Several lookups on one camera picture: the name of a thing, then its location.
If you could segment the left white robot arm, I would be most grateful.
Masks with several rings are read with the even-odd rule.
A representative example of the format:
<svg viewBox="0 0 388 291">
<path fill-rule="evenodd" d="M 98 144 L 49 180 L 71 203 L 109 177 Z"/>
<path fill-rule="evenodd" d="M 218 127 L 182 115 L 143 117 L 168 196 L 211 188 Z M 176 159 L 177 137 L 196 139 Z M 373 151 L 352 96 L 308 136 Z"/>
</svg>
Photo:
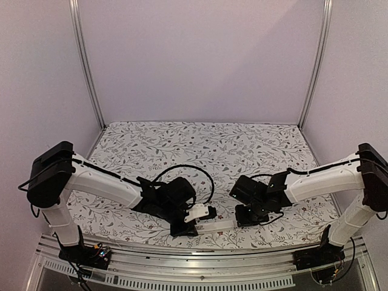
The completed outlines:
<svg viewBox="0 0 388 291">
<path fill-rule="evenodd" d="M 80 226 L 70 215 L 66 195 L 74 190 L 105 198 L 168 222 L 172 237 L 196 236 L 194 221 L 189 215 L 189 200 L 195 200 L 195 190 L 185 178 L 171 182 L 149 181 L 137 177 L 134 181 L 104 170 L 73 151 L 73 144 L 60 142 L 33 164 L 29 180 L 18 186 L 27 194 L 31 206 L 37 207 L 53 228 L 61 248 L 59 257 L 84 266 L 106 265 L 110 261 L 108 247 L 84 244 Z"/>
</svg>

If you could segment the white remote control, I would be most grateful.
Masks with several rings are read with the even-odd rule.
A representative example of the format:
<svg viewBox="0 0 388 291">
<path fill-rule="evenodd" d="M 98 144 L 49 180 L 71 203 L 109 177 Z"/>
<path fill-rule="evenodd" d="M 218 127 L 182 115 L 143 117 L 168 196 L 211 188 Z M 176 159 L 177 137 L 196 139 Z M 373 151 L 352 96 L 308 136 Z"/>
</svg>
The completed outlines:
<svg viewBox="0 0 388 291">
<path fill-rule="evenodd" d="M 223 232 L 236 228 L 237 222 L 233 220 L 229 221 L 217 221 L 209 222 L 205 224 L 196 225 L 196 231 L 198 234 L 213 233 L 213 232 Z"/>
</svg>

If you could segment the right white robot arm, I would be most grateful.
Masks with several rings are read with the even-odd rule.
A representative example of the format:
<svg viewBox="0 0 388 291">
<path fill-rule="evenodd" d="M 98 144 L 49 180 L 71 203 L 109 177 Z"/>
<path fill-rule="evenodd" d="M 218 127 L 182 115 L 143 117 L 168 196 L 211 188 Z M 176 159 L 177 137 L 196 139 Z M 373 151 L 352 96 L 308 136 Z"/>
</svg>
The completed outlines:
<svg viewBox="0 0 388 291">
<path fill-rule="evenodd" d="M 298 270 L 343 260 L 344 245 L 372 216 L 387 212 L 387 161 L 368 143 L 332 164 L 308 171 L 288 168 L 270 177 L 269 183 L 240 176 L 230 196 L 240 202 L 235 207 L 238 227 L 265 225 L 271 213 L 293 204 L 346 190 L 360 190 L 344 213 L 322 232 L 318 247 L 293 253 Z"/>
</svg>

